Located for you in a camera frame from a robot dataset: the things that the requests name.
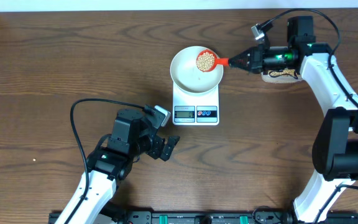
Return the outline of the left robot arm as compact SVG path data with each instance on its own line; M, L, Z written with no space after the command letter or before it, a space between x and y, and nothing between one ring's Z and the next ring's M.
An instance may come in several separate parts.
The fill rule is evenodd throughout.
M117 187L132 170L134 160L146 153L153 159L169 160L179 136L157 135L171 112L146 105L142 111L121 109L111 134L103 136L86 159L86 170L57 223L93 223L114 197Z

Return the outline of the red plastic scoop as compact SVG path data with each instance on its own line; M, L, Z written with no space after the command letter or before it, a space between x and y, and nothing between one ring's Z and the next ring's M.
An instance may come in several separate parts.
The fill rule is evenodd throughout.
M201 51L196 58L196 67L202 72L210 72L216 68L217 65L228 66L228 58L218 58L218 56L211 50Z

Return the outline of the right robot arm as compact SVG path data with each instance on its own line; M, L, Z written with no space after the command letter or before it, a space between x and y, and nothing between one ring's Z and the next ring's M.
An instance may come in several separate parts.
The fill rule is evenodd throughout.
M281 223L321 223L344 189L358 190L358 95L340 71L335 48L317 42L312 16L287 20L287 46L272 47L272 20L252 27L257 46L228 60L250 73L294 70L310 86L324 119L312 148L314 172Z

